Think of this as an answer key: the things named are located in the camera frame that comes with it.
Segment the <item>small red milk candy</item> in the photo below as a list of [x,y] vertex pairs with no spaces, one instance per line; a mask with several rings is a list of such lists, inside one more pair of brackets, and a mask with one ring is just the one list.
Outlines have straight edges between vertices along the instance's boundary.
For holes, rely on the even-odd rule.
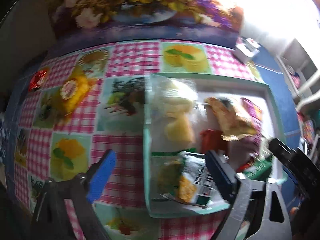
[[248,169],[251,166],[251,163],[245,163],[244,165],[241,165],[236,172],[242,173],[244,170]]

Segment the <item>red box-shaped snack packet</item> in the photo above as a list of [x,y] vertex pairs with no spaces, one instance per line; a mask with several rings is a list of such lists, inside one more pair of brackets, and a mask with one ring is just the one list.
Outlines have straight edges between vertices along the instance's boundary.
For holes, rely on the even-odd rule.
[[222,132],[217,129],[207,129],[200,133],[201,153],[206,154],[209,150],[215,152],[228,152],[228,142],[222,139]]

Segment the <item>green white cracker packet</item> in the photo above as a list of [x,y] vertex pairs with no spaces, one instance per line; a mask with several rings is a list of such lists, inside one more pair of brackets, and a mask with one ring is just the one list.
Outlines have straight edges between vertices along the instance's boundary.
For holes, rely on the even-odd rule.
[[166,161],[157,174],[157,191],[181,204],[206,208],[217,195],[205,155],[182,151]]

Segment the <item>orange barcode bread packet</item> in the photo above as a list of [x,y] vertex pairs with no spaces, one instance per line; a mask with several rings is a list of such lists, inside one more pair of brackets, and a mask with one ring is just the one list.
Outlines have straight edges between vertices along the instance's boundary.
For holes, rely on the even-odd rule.
[[258,133],[253,119],[239,100],[208,97],[205,98],[204,103],[210,106],[217,118],[223,140],[241,140]]

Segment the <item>cream jelly cup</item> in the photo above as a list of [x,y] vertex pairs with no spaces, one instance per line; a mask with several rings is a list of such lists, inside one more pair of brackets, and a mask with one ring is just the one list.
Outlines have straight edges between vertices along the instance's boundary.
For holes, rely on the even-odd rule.
[[195,132],[189,116],[181,114],[165,118],[164,141],[170,145],[188,146],[195,143]]

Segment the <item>purple snack packet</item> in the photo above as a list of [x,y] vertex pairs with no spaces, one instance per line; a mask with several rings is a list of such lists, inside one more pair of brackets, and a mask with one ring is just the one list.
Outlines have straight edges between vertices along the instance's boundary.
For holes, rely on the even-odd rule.
[[252,101],[247,98],[241,99],[242,106],[250,115],[257,135],[261,135],[261,127],[262,127],[262,110],[255,105]]

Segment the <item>yellow soft bread packet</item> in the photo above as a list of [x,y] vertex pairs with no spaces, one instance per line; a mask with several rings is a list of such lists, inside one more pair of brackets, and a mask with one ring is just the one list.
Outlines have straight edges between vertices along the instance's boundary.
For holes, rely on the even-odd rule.
[[67,122],[89,91],[97,83],[97,77],[88,77],[79,65],[65,79],[52,97],[52,108],[57,122]]

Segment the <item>round bun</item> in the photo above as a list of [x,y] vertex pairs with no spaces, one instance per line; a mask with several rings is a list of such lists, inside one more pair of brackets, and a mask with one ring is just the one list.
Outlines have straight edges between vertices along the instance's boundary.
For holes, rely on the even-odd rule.
[[176,118],[190,113],[198,101],[194,81],[153,75],[149,79],[149,99],[152,110],[159,115]]

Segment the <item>red foil candy packet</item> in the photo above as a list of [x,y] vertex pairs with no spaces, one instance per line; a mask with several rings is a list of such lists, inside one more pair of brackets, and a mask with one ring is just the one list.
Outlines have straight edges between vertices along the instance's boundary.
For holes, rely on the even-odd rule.
[[38,70],[31,78],[28,86],[28,91],[36,91],[40,89],[43,84],[45,83],[48,75],[49,75],[50,68],[48,66],[41,68]]

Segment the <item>colourful cube box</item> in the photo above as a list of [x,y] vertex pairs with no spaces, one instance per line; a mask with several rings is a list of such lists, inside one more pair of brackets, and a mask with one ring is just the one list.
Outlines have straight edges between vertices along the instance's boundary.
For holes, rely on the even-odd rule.
[[315,130],[312,120],[304,121],[302,124],[303,138],[308,144],[313,144],[315,138]]

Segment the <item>white tray with green rim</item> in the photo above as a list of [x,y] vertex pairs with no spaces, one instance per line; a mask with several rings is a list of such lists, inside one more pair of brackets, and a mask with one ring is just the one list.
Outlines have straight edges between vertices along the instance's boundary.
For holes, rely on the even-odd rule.
[[259,154],[262,136],[284,139],[269,86],[234,77],[151,74],[144,118],[144,192],[153,218],[228,209],[235,185],[210,176],[206,153],[225,158],[234,172]]

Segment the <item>pink checkered tablecloth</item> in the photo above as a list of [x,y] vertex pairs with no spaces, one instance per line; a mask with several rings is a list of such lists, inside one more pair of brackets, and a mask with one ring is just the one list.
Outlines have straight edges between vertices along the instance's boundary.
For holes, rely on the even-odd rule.
[[[108,148],[116,151],[116,168],[98,201],[100,209],[115,206],[145,209],[143,112],[129,115],[118,108],[112,113],[98,109],[107,103],[113,81],[136,85],[139,77],[167,72],[163,51],[173,44],[173,40],[110,43],[41,64],[41,68],[48,68],[49,75],[39,91],[28,93],[16,106],[10,132],[15,149],[11,191],[24,207],[33,207],[31,180],[40,181],[53,174],[51,153],[62,142],[65,149],[82,147],[89,163],[97,161]],[[71,117],[66,121],[40,120],[37,113],[45,98],[63,84],[83,56],[99,51],[107,53],[102,72]]]

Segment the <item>white shelf unit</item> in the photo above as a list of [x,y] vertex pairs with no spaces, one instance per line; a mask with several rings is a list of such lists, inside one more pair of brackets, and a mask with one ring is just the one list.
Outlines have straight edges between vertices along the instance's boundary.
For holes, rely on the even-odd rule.
[[314,64],[302,45],[294,39],[276,55],[298,112],[307,115],[319,110],[319,64]]

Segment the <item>floral painting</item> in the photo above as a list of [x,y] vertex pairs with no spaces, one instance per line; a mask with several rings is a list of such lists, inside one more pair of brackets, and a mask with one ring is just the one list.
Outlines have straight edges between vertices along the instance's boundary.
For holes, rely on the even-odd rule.
[[238,0],[46,0],[57,38],[107,31],[107,40],[173,39],[233,48]]

